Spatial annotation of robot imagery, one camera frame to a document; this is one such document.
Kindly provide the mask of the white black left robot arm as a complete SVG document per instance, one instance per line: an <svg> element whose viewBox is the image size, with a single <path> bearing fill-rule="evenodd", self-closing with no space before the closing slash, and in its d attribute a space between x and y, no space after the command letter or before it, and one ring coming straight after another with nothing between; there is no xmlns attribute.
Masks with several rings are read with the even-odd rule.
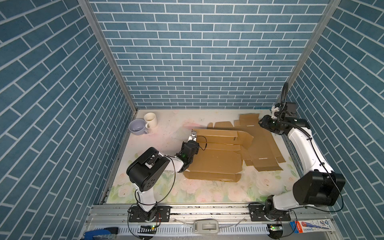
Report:
<svg viewBox="0 0 384 240"><path fill-rule="evenodd" d="M155 199L153 187L163 172L184 172L193 162L199 149L199 143L192 140L183 142L181 150L175 156L164 155L150 147L130 164L126 174L136 188L135 198L138 206L135 211L142 221L149 222L158 215L158 201Z"/></svg>

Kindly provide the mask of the brown cardboard box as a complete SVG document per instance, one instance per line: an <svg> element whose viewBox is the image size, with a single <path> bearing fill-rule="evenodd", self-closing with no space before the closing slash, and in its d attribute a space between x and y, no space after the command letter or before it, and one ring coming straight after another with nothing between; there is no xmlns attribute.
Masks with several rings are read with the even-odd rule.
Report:
<svg viewBox="0 0 384 240"><path fill-rule="evenodd" d="M197 129L197 135L204 150L194 156L184 176L192 180L238 182L254 137L231 122L210 123L206 129Z"/></svg>

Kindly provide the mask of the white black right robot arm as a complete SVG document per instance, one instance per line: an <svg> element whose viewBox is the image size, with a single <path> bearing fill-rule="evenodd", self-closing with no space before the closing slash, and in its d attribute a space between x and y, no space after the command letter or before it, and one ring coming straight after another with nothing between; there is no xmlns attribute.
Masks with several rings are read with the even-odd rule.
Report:
<svg viewBox="0 0 384 240"><path fill-rule="evenodd" d="M332 207L342 198L346 179L338 174L322 155L315 142L310 124L297 116L296 104L281 101L265 115L259 125L278 135L285 135L293 144L303 168L303 176L291 191L268 196L262 209L256 209L261 221L278 221L289 217L295 209L309 207L320 210Z"/></svg>

